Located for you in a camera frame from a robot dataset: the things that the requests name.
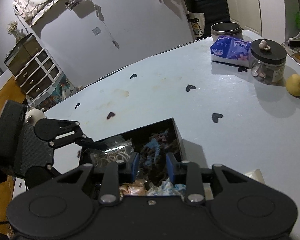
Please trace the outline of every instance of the screw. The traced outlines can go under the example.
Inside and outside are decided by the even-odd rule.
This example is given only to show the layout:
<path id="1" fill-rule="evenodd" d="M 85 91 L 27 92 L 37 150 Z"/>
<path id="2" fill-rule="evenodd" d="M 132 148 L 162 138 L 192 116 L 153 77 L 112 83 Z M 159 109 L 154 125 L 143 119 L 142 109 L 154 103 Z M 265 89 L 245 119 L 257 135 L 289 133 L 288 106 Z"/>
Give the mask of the screw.
<path id="1" fill-rule="evenodd" d="M 148 201 L 148 204 L 150 205 L 150 206 L 153 206 L 153 205 L 155 205 L 157 202 L 155 201 L 155 200 L 149 200 Z"/>
<path id="2" fill-rule="evenodd" d="M 102 201 L 102 203 L 112 203 L 112 202 L 116 201 L 117 198 L 115 197 L 115 195 L 105 194 L 100 197 L 100 200 Z"/>
<path id="3" fill-rule="evenodd" d="M 200 195 L 200 194 L 190 194 L 188 196 L 188 200 L 190 200 L 190 202 L 201 202 L 202 200 L 204 200 L 204 196 Z"/>

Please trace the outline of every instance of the white table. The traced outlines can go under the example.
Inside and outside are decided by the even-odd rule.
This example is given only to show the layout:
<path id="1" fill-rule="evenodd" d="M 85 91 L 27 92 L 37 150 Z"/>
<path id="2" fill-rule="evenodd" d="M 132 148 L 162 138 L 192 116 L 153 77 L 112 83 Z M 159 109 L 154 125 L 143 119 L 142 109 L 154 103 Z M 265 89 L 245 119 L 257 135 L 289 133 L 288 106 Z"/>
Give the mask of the white table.
<path id="1" fill-rule="evenodd" d="M 188 160 L 241 173 L 261 169 L 267 185 L 290 196 L 299 209 L 293 237 L 300 239 L 300 98 L 256 81 L 250 71 L 211 62 L 212 43 L 207 38 L 134 63 L 46 114 L 79 121 L 94 140 L 173 117 Z M 300 66 L 288 57 L 285 79 L 293 73 L 300 74 Z M 186 92 L 188 84 L 197 88 Z M 110 112 L 115 116 L 107 120 Z M 212 113 L 224 117 L 214 123 Z M 54 167 L 61 173 L 75 168 L 79 149 L 72 144 L 56 150 Z M 15 195 L 23 190 L 20 181 Z"/>

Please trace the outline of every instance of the blue and white wrapper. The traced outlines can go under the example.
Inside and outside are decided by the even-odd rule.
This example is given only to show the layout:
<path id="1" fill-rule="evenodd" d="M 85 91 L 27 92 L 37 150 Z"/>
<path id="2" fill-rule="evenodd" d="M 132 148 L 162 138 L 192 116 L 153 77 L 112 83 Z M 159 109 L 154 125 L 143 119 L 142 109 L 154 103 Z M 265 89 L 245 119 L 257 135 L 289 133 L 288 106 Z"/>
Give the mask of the blue and white wrapper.
<path id="1" fill-rule="evenodd" d="M 211 60 L 248 68 L 250 46 L 251 41 L 220 36 L 210 47 Z"/>

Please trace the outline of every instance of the yellow ball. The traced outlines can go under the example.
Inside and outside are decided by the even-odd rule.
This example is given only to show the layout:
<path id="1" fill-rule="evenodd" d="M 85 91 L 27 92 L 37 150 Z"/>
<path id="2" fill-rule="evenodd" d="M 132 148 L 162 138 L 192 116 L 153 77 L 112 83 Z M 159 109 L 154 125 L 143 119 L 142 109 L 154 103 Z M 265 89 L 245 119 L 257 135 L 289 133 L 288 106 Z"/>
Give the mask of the yellow ball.
<path id="1" fill-rule="evenodd" d="M 287 91 L 295 97 L 300 96 L 300 75 L 293 74 L 286 81 Z"/>

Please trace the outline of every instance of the wooden floor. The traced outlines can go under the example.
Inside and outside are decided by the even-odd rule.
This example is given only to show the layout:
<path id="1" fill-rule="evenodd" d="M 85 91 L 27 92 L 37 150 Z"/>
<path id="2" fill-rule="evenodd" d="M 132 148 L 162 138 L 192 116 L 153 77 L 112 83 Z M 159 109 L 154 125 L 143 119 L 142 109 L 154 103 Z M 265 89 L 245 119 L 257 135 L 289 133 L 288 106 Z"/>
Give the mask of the wooden floor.
<path id="1" fill-rule="evenodd" d="M 22 103 L 26 96 L 21 92 L 20 87 L 15 83 L 14 76 L 0 90 L 0 113 L 6 100 Z M 8 177 L 6 182 L 0 184 L 0 221 L 6 221 L 6 209 L 12 199 L 14 183 L 12 177 Z M 7 234 L 8 225 L 0 225 L 0 233 Z"/>

